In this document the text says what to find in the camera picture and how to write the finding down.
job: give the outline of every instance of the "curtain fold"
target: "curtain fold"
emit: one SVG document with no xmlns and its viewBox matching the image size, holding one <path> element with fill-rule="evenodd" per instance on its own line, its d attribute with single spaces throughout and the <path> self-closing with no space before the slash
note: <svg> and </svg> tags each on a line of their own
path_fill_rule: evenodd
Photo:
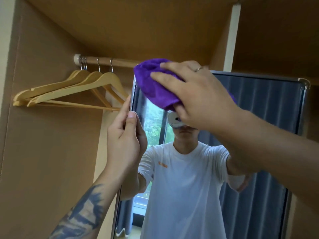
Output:
<svg viewBox="0 0 319 239">
<path fill-rule="evenodd" d="M 137 113 L 141 121 L 141 125 L 144 126 L 146 98 L 142 94 L 137 84 L 135 88 L 131 110 Z M 130 200 L 120 201 L 116 217 L 115 233 L 117 236 L 121 235 L 122 233 L 125 233 L 125 236 L 127 237 L 131 233 L 133 222 L 133 204 L 134 198 Z"/>
<path fill-rule="evenodd" d="M 302 84 L 218 74 L 215 76 L 234 95 L 241 108 L 297 134 Z M 199 140 L 211 146 L 221 144 L 207 131 L 200 132 Z M 219 198 L 227 239 L 279 238 L 286 192 L 287 189 L 265 171 L 254 174 L 241 193 L 233 191 L 224 183 Z"/>
</svg>

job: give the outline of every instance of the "tattoo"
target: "tattoo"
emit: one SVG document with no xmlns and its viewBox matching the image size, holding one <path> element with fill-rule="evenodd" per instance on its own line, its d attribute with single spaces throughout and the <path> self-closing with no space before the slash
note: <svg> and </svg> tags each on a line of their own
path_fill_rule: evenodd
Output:
<svg viewBox="0 0 319 239">
<path fill-rule="evenodd" d="M 67 213 L 49 236 L 50 239 L 82 238 L 98 228 L 103 217 L 101 193 L 92 186 Z"/>
</svg>

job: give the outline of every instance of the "t-shirt sleeve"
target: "t-shirt sleeve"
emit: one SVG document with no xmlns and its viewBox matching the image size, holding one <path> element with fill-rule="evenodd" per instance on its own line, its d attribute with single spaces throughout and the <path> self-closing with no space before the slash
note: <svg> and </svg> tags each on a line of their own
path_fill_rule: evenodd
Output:
<svg viewBox="0 0 319 239">
<path fill-rule="evenodd" d="M 155 152 L 153 147 L 150 147 L 143 154 L 141 162 L 138 166 L 138 173 L 140 173 L 146 180 L 146 186 L 149 185 L 154 178 L 154 163 L 155 160 Z"/>
<path fill-rule="evenodd" d="M 224 146 L 216 146 L 214 149 L 214 173 L 220 183 L 224 181 L 229 184 L 229 186 L 237 191 L 241 191 L 245 188 L 248 182 L 248 177 L 245 175 L 233 176 L 229 175 L 227 172 L 226 161 L 229 157 L 229 152 Z"/>
</svg>

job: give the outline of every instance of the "man in white t-shirt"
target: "man in white t-shirt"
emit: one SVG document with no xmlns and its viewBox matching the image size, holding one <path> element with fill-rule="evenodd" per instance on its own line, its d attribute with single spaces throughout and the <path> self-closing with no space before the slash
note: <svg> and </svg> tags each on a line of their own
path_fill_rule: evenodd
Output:
<svg viewBox="0 0 319 239">
<path fill-rule="evenodd" d="M 122 186 L 121 199 L 152 187 L 142 239 L 226 239 L 219 193 L 224 181 L 240 191 L 248 181 L 224 146 L 198 141 L 199 130 L 168 114 L 174 142 L 150 147 Z"/>
</svg>

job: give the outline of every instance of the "silver ring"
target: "silver ring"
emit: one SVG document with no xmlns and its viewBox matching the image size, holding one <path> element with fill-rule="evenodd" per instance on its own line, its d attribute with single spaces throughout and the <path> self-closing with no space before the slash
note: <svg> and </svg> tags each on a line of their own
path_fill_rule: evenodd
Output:
<svg viewBox="0 0 319 239">
<path fill-rule="evenodd" d="M 198 69 L 196 69 L 194 72 L 199 71 L 200 69 L 204 68 L 204 66 L 199 67 Z"/>
</svg>

